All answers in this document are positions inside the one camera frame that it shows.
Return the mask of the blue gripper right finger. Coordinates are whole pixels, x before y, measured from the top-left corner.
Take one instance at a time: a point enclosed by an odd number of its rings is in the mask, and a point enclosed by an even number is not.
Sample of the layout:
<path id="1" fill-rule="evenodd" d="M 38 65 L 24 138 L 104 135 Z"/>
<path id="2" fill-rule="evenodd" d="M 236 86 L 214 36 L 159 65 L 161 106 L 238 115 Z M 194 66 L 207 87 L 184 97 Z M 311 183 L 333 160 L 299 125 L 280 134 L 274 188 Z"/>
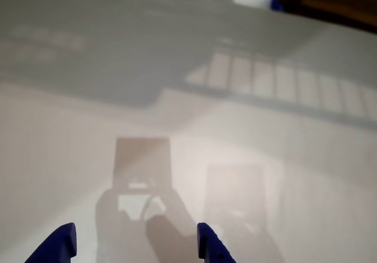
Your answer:
<path id="1" fill-rule="evenodd" d="M 235 263 L 217 234 L 205 222 L 197 224 L 198 256 L 204 263 Z"/>

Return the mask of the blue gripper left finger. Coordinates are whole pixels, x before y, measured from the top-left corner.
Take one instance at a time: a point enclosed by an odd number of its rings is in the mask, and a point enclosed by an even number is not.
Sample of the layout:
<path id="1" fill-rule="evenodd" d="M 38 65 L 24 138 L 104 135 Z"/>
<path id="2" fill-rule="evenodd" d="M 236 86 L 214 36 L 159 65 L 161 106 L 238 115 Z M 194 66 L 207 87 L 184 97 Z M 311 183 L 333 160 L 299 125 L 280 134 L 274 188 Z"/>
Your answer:
<path id="1" fill-rule="evenodd" d="M 70 263 L 77 255 L 77 233 L 73 222 L 61 225 L 52 232 L 25 263 Z"/>

